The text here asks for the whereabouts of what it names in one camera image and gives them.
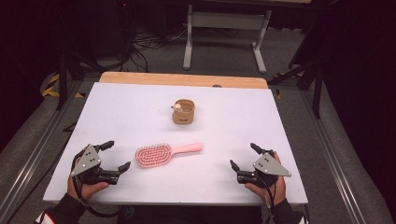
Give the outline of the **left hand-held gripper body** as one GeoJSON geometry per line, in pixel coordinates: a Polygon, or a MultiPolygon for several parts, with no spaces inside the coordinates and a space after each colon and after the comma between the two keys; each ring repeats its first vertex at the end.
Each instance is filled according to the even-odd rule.
{"type": "Polygon", "coordinates": [[[81,183],[93,185],[107,182],[110,185],[118,183],[119,171],[107,171],[101,168],[101,159],[97,151],[100,145],[88,144],[78,154],[78,162],[71,171],[71,176],[76,177],[81,183]]]}

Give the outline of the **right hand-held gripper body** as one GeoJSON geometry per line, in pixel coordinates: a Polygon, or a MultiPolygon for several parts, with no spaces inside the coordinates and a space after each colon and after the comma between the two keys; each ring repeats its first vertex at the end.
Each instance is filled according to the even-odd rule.
{"type": "Polygon", "coordinates": [[[253,163],[253,171],[242,171],[236,167],[236,180],[239,184],[251,183],[260,188],[271,187],[280,176],[291,177],[291,172],[282,166],[273,152],[265,152],[253,163]]]}

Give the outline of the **pink hairbrush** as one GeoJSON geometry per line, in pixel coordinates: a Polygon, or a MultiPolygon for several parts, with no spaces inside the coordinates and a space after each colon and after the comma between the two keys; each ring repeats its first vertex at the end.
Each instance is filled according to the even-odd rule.
{"type": "Polygon", "coordinates": [[[180,147],[171,147],[168,144],[161,143],[139,148],[135,152],[135,161],[142,168],[157,167],[165,165],[178,153],[197,152],[202,149],[203,144],[200,142],[180,147]]]}

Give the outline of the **tan holder with bear figure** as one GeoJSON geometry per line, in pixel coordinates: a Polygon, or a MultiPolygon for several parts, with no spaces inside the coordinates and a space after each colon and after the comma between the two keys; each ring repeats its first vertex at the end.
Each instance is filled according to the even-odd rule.
{"type": "Polygon", "coordinates": [[[193,123],[195,103],[192,100],[177,100],[172,108],[174,110],[172,118],[175,124],[188,125],[193,123]]]}

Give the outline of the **person's right hand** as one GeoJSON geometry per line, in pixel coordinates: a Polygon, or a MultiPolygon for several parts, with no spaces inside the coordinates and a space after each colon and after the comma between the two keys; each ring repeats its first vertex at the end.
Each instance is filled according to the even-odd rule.
{"type": "Polygon", "coordinates": [[[279,176],[273,186],[267,189],[246,183],[245,187],[262,199],[263,202],[269,202],[272,206],[286,199],[286,183],[283,176],[279,176]]]}

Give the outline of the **person's left hand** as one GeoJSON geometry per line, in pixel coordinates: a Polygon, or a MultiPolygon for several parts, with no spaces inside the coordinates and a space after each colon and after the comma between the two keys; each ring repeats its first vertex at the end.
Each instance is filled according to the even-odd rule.
{"type": "Polygon", "coordinates": [[[109,187],[107,182],[100,182],[94,185],[83,184],[79,190],[76,190],[71,176],[68,177],[67,194],[78,200],[79,198],[88,201],[95,193],[109,187]]]}

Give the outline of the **person's dark clothing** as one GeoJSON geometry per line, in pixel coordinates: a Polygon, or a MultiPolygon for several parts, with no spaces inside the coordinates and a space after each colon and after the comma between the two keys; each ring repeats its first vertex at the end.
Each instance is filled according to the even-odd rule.
{"type": "Polygon", "coordinates": [[[117,224],[262,224],[259,206],[123,206],[117,224]]]}

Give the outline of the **yellow and black floor tape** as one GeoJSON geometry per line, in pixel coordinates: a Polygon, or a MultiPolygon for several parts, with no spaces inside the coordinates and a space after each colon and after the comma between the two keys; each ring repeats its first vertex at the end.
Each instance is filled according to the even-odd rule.
{"type": "Polygon", "coordinates": [[[56,82],[60,79],[59,74],[54,74],[50,79],[45,87],[45,89],[42,91],[43,96],[51,96],[51,97],[59,97],[60,93],[58,91],[54,90],[56,82]]]}

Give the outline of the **black metal stand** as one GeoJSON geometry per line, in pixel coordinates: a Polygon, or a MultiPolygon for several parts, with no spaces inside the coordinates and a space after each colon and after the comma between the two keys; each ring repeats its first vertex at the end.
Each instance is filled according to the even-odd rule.
{"type": "Polygon", "coordinates": [[[300,77],[300,79],[297,82],[297,88],[299,90],[307,91],[310,85],[312,83],[315,83],[314,95],[312,100],[312,110],[314,112],[315,117],[319,119],[320,118],[319,104],[321,98],[323,75],[318,60],[311,61],[303,65],[299,65],[296,68],[291,69],[289,72],[269,80],[268,84],[270,86],[277,85],[300,73],[302,73],[303,75],[300,77]]]}
{"type": "Polygon", "coordinates": [[[67,101],[67,74],[71,75],[74,80],[81,81],[85,77],[82,63],[87,64],[96,72],[104,73],[106,69],[98,63],[87,59],[86,57],[74,51],[64,51],[59,54],[59,100],[57,109],[60,110],[67,101]]]}

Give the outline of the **aluminium rail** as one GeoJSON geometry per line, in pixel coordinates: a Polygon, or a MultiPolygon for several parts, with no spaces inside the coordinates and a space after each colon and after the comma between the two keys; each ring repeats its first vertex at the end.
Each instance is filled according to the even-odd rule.
{"type": "Polygon", "coordinates": [[[22,196],[25,188],[27,187],[32,175],[35,172],[36,167],[40,163],[43,155],[46,152],[49,142],[56,130],[56,127],[62,117],[70,102],[75,97],[81,86],[81,81],[73,81],[70,84],[69,90],[66,92],[64,105],[59,109],[55,110],[52,117],[46,126],[45,131],[40,136],[38,142],[35,144],[34,149],[31,151],[27,162],[21,167],[16,180],[14,181],[12,187],[10,188],[7,196],[4,198],[0,204],[0,224],[6,224],[7,220],[11,217],[15,207],[17,206],[18,200],[22,196]]]}
{"type": "Polygon", "coordinates": [[[307,109],[311,120],[315,126],[318,133],[318,137],[322,144],[324,157],[328,163],[330,170],[332,172],[332,177],[338,188],[338,191],[342,197],[346,210],[349,214],[352,224],[367,224],[362,211],[357,203],[355,195],[352,188],[347,180],[347,177],[341,167],[339,160],[336,158],[335,152],[333,150],[330,138],[326,132],[320,119],[316,117],[314,110],[311,105],[311,97],[307,91],[301,91],[300,95],[303,99],[304,106],[307,109]]]}

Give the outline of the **white metal desk frame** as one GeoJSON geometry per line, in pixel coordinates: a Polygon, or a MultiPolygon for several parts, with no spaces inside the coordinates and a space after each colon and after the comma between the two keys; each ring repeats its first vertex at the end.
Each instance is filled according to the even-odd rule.
{"type": "Polygon", "coordinates": [[[195,11],[193,6],[189,5],[187,15],[187,42],[184,53],[183,69],[189,70],[191,68],[192,29],[194,27],[239,29],[259,31],[258,39],[251,43],[251,47],[258,70],[260,73],[264,74],[267,69],[262,57],[261,47],[271,15],[271,10],[266,10],[262,15],[201,12],[195,11]]]}

